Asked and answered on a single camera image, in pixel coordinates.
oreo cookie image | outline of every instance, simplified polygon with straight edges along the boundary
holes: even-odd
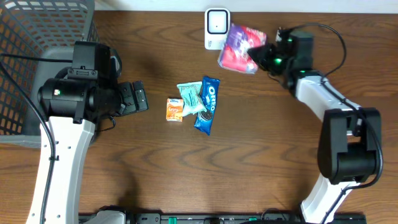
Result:
[[[206,110],[198,113],[195,128],[210,135],[211,124],[213,123],[216,107],[217,94],[220,80],[215,78],[203,77],[201,99]]]
[[[205,120],[205,121],[209,121],[213,118],[213,113],[206,108],[206,111],[201,111],[200,112],[200,116]]]

pink and purple plastic package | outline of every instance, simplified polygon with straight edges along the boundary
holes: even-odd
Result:
[[[266,44],[266,39],[267,36],[263,32],[231,24],[218,64],[225,69],[254,74],[258,66],[251,60],[247,51]]]

plastic basket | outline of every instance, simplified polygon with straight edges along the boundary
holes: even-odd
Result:
[[[10,0],[0,3],[0,53],[72,59],[77,40],[98,41],[94,0]],[[0,58],[36,106],[37,91],[70,63]],[[40,147],[40,122],[0,72],[0,143]]]

wooden table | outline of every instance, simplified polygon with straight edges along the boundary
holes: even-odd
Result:
[[[340,207],[363,212],[369,223],[396,223],[398,212],[398,16],[367,14],[233,13],[233,21],[263,30],[322,22],[346,40],[345,66],[330,80],[363,107],[382,114],[384,175],[351,193]],[[143,80],[149,111],[117,118],[89,148],[80,211],[117,204],[165,213],[260,213],[297,208],[319,174],[321,122],[265,72],[223,70],[218,51],[203,46],[203,13],[95,12],[101,41],[123,60],[121,82]],[[327,30],[316,34],[315,68],[337,66],[342,50]],[[166,99],[176,84],[219,78],[211,136],[193,127],[196,116],[166,122]],[[24,223],[32,201],[40,151],[0,148],[0,222]]]

teal snack package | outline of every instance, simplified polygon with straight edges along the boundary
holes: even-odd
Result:
[[[200,98],[201,82],[191,82],[178,84],[181,98],[184,100],[182,116],[206,111],[205,105]]]
[[[203,90],[201,98],[206,110],[198,113],[194,127],[201,132],[210,135],[211,124],[213,123],[214,113],[217,107],[217,93],[220,80],[210,77],[203,77]]]

